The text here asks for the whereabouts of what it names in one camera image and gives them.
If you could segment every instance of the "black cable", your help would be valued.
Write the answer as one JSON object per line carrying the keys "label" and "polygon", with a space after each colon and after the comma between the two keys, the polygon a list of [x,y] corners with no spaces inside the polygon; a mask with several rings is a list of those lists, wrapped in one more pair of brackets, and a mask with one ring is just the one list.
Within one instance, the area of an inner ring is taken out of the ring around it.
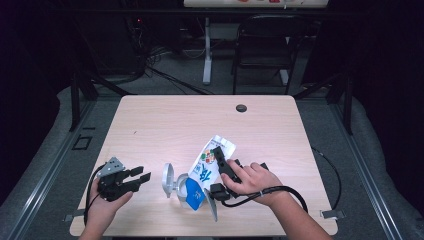
{"label": "black cable", "polygon": [[318,149],[312,147],[312,150],[314,150],[316,153],[318,153],[319,155],[321,155],[321,157],[323,157],[325,160],[327,160],[328,164],[330,164],[330,166],[333,168],[334,172],[336,173],[337,176],[337,181],[339,183],[339,193],[337,195],[337,199],[336,202],[334,202],[333,206],[332,206],[332,210],[336,209],[337,205],[339,204],[340,201],[340,197],[342,195],[342,180],[340,179],[340,175],[339,172],[337,171],[336,167],[334,166],[334,164],[330,161],[330,159],[328,159],[322,152],[320,152]]}
{"label": "black cable", "polygon": [[102,166],[98,167],[96,169],[96,171],[93,172],[93,174],[91,175],[90,178],[90,182],[88,182],[88,187],[87,187],[87,194],[85,197],[85,210],[84,210],[84,225],[87,224],[87,219],[88,219],[88,210],[91,207],[91,204],[93,204],[94,200],[100,195],[98,194],[93,201],[90,203],[90,191],[91,191],[91,186],[93,185],[93,180],[94,177],[96,177],[97,173],[105,166],[106,164],[103,164]]}
{"label": "black cable", "polygon": [[166,74],[166,73],[163,73],[163,72],[161,72],[161,71],[159,71],[159,70],[156,70],[156,69],[154,69],[154,68],[152,68],[152,67],[150,67],[150,66],[147,66],[146,68],[150,69],[150,70],[151,70],[153,73],[155,73],[156,75],[161,76],[161,77],[163,77],[163,78],[167,79],[168,81],[178,83],[178,84],[180,84],[180,85],[182,85],[182,86],[184,86],[184,87],[186,87],[186,88],[188,88],[188,89],[191,89],[191,90],[193,90],[193,91],[195,91],[195,92],[197,92],[197,93],[199,93],[199,94],[201,94],[201,95],[209,95],[209,94],[213,94],[213,93],[212,93],[212,92],[210,92],[209,90],[206,90],[206,89],[203,89],[203,88],[199,88],[199,87],[193,86],[193,85],[191,85],[191,84],[189,84],[189,83],[186,83],[186,82],[183,82],[183,81],[181,81],[181,80],[178,80],[178,79],[176,79],[175,77],[170,76],[170,75],[168,75],[168,74]]}
{"label": "black cable", "polygon": [[288,186],[275,186],[275,187],[265,188],[261,192],[241,195],[241,196],[249,196],[249,197],[244,199],[243,201],[240,201],[240,202],[235,203],[235,204],[227,204],[225,201],[221,201],[221,203],[225,207],[238,207],[238,206],[245,204],[245,203],[247,203],[247,202],[249,202],[249,201],[251,201],[251,200],[253,200],[257,197],[261,197],[264,194],[268,194],[268,193],[272,193],[272,192],[276,192],[276,191],[286,191],[286,192],[293,194],[299,200],[300,204],[302,205],[303,210],[305,210],[305,212],[308,212],[308,206],[306,205],[306,202],[303,199],[302,195],[300,195],[299,192],[297,192],[296,190],[294,190],[293,188],[288,187]]}

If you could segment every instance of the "gray carpet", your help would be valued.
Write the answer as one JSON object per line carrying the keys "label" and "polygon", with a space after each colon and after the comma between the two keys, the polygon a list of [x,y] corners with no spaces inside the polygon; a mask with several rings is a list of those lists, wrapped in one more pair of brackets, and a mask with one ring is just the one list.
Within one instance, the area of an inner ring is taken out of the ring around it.
{"label": "gray carpet", "polygon": [[[198,55],[198,52],[190,51],[190,55]],[[160,61],[155,63],[154,68],[170,74],[180,80],[207,89],[215,94],[230,94],[232,90],[231,51],[216,47],[213,55],[212,83],[209,86],[202,84],[203,58],[189,58],[185,55],[163,54]],[[302,76],[302,68],[306,61],[300,59],[294,74],[293,94],[302,88],[299,84]],[[278,79],[268,83],[277,83]],[[151,72],[142,78],[129,83],[120,84],[125,90],[136,94],[193,94],[190,90],[184,92],[176,88],[169,81],[153,76]],[[55,125],[46,137],[33,162],[28,167],[21,181],[17,184],[9,198],[1,206],[0,239],[7,239],[25,208],[27,200],[31,197],[37,183],[61,152],[61,146],[69,139],[71,144],[63,154],[63,164],[58,167],[57,175],[53,184],[47,189],[47,196],[42,199],[39,209],[33,219],[29,219],[18,235],[21,239],[75,239],[69,234],[70,222],[63,222],[65,214],[76,210],[82,197],[86,182],[90,176],[93,165],[97,160],[107,130],[110,126],[119,97],[103,86],[96,86],[100,97],[94,103],[86,102],[82,98],[82,106],[91,109],[81,123],[76,135],[90,137],[91,142],[86,150],[72,150],[76,142],[75,136],[71,137],[68,129],[71,126],[70,90],[65,89],[58,96],[61,100],[61,110]],[[270,94],[268,88],[264,88],[255,94]],[[364,188],[364,183],[355,166],[355,158],[352,150],[340,128],[340,121],[334,109],[338,106],[329,106],[321,98],[323,93],[318,92],[313,98],[298,101],[299,111],[311,146],[319,149],[332,161],[340,173],[342,181],[342,195],[337,207],[346,213],[346,218],[338,220],[339,231],[335,239],[387,239],[387,235],[376,211],[370,201],[369,194]],[[384,200],[391,210],[392,217],[404,239],[424,239],[424,230],[416,219],[421,216],[405,201],[394,188],[390,177],[385,172],[384,156],[378,139],[370,125],[365,111],[359,102],[354,101],[352,114],[352,127],[354,139],[361,150],[367,166],[378,186]],[[338,194],[338,182],[335,172],[318,154],[315,158],[322,175],[330,203],[334,203]]]}

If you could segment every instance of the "chair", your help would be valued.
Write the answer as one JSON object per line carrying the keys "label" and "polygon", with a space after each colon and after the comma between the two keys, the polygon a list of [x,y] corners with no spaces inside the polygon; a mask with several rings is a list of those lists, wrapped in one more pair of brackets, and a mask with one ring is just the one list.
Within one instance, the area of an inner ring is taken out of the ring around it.
{"label": "chair", "polygon": [[298,16],[255,15],[244,20],[237,31],[233,60],[233,94],[236,94],[237,70],[281,69],[288,70],[285,89],[288,94],[293,67],[302,39],[309,23]]}

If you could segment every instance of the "dark background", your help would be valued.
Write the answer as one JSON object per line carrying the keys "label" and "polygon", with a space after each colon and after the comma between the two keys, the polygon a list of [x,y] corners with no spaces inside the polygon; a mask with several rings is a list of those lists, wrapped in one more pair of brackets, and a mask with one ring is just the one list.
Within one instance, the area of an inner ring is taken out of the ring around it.
{"label": "dark background", "polygon": [[[53,18],[43,11],[46,6],[75,7],[83,2],[18,0],[0,4],[1,202],[53,125],[60,106],[56,94],[70,85],[76,69],[83,66],[100,74],[126,75],[143,71],[140,59],[145,52],[134,48],[128,19],[90,21],[90,16],[82,16],[75,21],[80,25],[77,30],[66,18]],[[91,1],[86,7],[176,8],[181,1],[142,1],[137,6]],[[333,0],[329,5],[337,11],[361,12],[371,7],[368,1],[353,0]],[[323,21],[303,79],[313,83],[348,71],[354,79],[354,96],[364,105],[381,142],[389,175],[422,215],[423,12],[419,0],[391,0],[360,20]],[[175,52],[180,50],[178,30],[187,19],[142,20],[154,41]]]}

